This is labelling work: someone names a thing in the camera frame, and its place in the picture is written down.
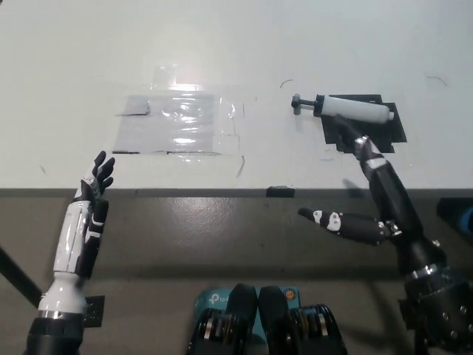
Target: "transparent plastic film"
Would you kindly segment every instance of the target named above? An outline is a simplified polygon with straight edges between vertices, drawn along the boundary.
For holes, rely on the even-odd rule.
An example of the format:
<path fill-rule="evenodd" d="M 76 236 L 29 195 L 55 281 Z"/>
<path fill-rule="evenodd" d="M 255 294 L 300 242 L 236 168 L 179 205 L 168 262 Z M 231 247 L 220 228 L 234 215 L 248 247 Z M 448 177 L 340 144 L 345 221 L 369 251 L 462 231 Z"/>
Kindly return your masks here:
<path fill-rule="evenodd" d="M 158 67 L 153 84 L 131 90 L 114 152 L 238 155 L 244 115 L 234 87 L 177 84 L 177 66 Z"/>

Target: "white robotic forearm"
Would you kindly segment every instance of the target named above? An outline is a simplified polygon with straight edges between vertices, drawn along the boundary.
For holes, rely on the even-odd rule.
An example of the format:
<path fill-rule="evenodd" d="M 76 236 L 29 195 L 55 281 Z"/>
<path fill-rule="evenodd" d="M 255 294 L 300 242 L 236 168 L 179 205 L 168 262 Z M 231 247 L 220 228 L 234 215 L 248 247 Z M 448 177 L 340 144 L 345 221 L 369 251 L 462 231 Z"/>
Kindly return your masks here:
<path fill-rule="evenodd" d="M 108 212 L 108 201 L 101 196 L 113 181 L 109 176 L 115 159 L 102 165 L 105 157 L 102 152 L 95 159 L 67 208 L 55 256 L 54 282 L 39 304 L 40 317 L 86 313 L 82 288 L 92 275 Z"/>
<path fill-rule="evenodd" d="M 106 162 L 101 152 L 67 208 L 54 261 L 54 282 L 39 303 L 26 355 L 78 354 L 87 312 L 83 286 L 92 275 L 100 247 L 109 210 L 102 194 L 112 185 L 114 164 L 114 158 Z"/>

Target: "white table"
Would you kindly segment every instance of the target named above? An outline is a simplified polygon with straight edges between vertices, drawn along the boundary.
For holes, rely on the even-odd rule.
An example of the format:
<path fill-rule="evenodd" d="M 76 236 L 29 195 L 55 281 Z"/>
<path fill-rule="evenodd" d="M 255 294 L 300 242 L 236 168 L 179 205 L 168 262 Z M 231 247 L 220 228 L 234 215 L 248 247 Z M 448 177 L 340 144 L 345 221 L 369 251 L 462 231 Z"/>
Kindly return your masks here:
<path fill-rule="evenodd" d="M 408 142 L 387 156 L 408 190 L 467 193 L 472 13 L 468 0 L 4 0 L 0 191 L 70 193 L 97 152 L 113 147 L 123 97 L 152 82 L 159 66 L 179 64 L 180 83 L 241 89 L 239 154 L 191 163 L 117 155 L 113 192 L 366 189 L 355 158 L 324 144 L 320 119 L 293 115 L 298 92 L 375 93 L 395 102 Z"/>

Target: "robotic hand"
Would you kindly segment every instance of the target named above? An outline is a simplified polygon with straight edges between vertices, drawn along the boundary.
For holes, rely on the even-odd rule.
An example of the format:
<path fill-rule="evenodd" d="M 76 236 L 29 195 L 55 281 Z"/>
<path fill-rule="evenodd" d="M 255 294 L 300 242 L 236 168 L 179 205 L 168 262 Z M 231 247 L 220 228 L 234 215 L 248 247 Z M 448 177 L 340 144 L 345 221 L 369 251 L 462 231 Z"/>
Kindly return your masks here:
<path fill-rule="evenodd" d="M 354 147 L 380 218 L 306 208 L 299 214 L 340 237 L 374 246 L 389 240 L 394 245 L 405 279 L 401 313 L 407 328 L 415 330 L 417 355 L 428 354 L 429 347 L 457 354 L 473 350 L 469 282 L 448 266 L 440 244 L 423 235 L 421 221 L 389 161 L 348 120 L 338 116 L 336 122 L 344 143 Z"/>
<path fill-rule="evenodd" d="M 102 198 L 112 185 L 115 159 L 101 152 L 82 178 L 67 208 L 54 262 L 54 282 L 43 296 L 27 340 L 27 355 L 76 355 L 82 343 L 87 303 L 83 293 L 92 275 L 109 209 Z"/>

